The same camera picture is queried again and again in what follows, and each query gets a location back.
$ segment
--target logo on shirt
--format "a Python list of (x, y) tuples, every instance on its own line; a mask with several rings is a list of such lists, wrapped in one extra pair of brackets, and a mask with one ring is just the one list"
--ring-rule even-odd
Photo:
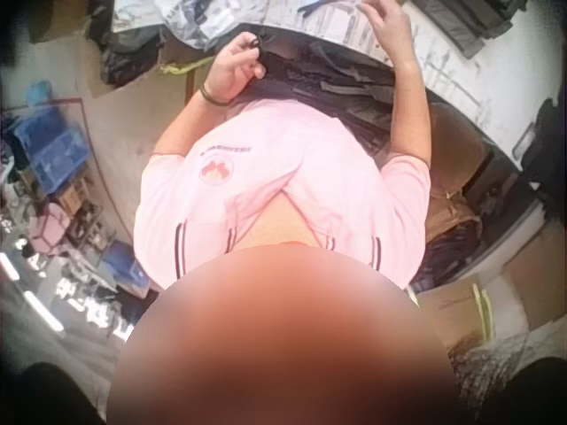
[(220, 155), (209, 157), (199, 173), (201, 180), (209, 184), (221, 184), (229, 179), (234, 170), (232, 161)]

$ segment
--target white table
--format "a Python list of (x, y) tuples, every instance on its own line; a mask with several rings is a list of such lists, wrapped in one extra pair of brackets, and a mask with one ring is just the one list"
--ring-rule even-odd
[[(114, 30), (161, 22), (152, 15), (153, 0), (117, 0), (124, 17)], [(328, 4), (303, 19), (297, 9), (314, 0), (213, 0), (236, 21), (298, 31), (361, 51), (388, 64), (377, 47), (355, 0)], [(451, 41), (413, 4), (403, 6), (412, 21), (416, 55), (428, 89), (444, 98), (519, 166), (515, 146), (535, 121), (543, 101), (556, 99), (562, 79), (562, 33), (548, 6), (531, 0), (518, 12), (505, 35), (486, 41), (473, 59), (465, 59)], [(133, 10), (139, 10), (139, 19)]]

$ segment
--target blue plastic crate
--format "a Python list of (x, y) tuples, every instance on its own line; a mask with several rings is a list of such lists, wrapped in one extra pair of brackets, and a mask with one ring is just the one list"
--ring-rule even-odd
[(25, 118), (14, 134), (46, 194), (56, 192), (90, 155), (82, 131), (69, 127), (57, 108), (45, 108)]
[(114, 241), (106, 250), (102, 260), (114, 271), (115, 276), (138, 288), (145, 289), (150, 284), (150, 278), (136, 261), (134, 250), (130, 245), (121, 241)]

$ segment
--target strap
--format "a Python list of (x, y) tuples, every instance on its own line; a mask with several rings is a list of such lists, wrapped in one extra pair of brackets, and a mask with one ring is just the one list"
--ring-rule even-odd
[(205, 100), (209, 103), (209, 104), (214, 104), (215, 106), (229, 106), (232, 104), (232, 100), (229, 100), (228, 102), (226, 101), (221, 101), (221, 100), (217, 100), (214, 97), (212, 97), (208, 91), (206, 91), (205, 89), (205, 83), (201, 84), (201, 87), (199, 88), (199, 91), (201, 92), (201, 94), (203, 95), (203, 97), (205, 98)]

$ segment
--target hand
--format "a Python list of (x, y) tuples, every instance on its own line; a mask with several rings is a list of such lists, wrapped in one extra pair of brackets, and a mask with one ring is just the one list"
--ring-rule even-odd
[(214, 99), (229, 102), (253, 78), (263, 78), (266, 68), (258, 62), (260, 51), (250, 49), (256, 35), (240, 33), (216, 56), (205, 81), (205, 90)]
[(395, 0), (362, 0), (361, 11), (394, 67), (415, 63), (411, 23)]

